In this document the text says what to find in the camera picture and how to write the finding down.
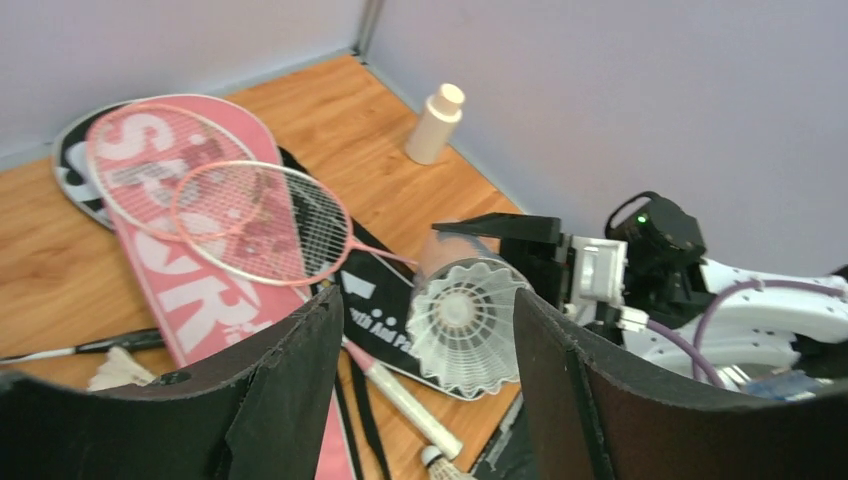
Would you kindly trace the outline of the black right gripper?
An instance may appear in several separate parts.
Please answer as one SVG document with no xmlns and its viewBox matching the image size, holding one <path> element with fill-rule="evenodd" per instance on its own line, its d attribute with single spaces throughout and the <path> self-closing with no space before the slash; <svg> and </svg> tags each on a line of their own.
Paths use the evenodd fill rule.
<svg viewBox="0 0 848 480">
<path fill-rule="evenodd" d="M 562 235 L 558 218 L 492 212 L 456 222 L 433 223 L 431 228 L 503 239 L 500 256 L 527 279 L 539 297 L 558 310 L 570 302 L 575 250 L 568 245 L 570 239 Z"/>
</svg>

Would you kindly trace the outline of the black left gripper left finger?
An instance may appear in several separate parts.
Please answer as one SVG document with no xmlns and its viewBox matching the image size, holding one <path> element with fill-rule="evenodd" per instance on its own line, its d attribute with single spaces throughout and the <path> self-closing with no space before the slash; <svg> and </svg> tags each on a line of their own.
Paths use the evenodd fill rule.
<svg viewBox="0 0 848 480">
<path fill-rule="evenodd" d="M 343 329 L 331 287 L 149 385 L 87 392 L 1 376 L 5 479 L 311 479 Z"/>
</svg>

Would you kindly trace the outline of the white shuttlecock tube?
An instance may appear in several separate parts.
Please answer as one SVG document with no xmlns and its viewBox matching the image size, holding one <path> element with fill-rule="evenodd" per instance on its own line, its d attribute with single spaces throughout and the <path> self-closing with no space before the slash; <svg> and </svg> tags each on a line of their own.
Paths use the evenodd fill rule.
<svg viewBox="0 0 848 480">
<path fill-rule="evenodd" d="M 491 257 L 498 255 L 500 241 L 452 232 L 432 230 L 421 254 L 413 277 L 413 284 L 420 286 L 442 267 L 465 258 Z"/>
</svg>

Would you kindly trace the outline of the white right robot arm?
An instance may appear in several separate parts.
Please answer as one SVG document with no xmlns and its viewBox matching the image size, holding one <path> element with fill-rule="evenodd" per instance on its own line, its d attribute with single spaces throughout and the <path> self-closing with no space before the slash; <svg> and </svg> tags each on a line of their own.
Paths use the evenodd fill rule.
<svg viewBox="0 0 848 480">
<path fill-rule="evenodd" d="M 707 381 L 742 365 L 847 376 L 845 269 L 798 277 L 711 260 L 697 219 L 656 192 L 623 202 L 599 238 L 507 213 L 435 230 L 498 239 L 506 261 L 570 320 L 684 376 Z"/>
</svg>

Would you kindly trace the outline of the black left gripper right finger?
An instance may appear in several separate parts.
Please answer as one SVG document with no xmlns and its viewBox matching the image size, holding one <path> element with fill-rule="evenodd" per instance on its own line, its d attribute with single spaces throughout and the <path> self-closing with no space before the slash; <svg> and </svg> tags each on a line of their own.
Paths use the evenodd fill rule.
<svg viewBox="0 0 848 480">
<path fill-rule="evenodd" d="M 544 479 L 843 479 L 847 396 L 796 402 L 712 387 L 629 353 L 536 294 L 514 337 Z"/>
</svg>

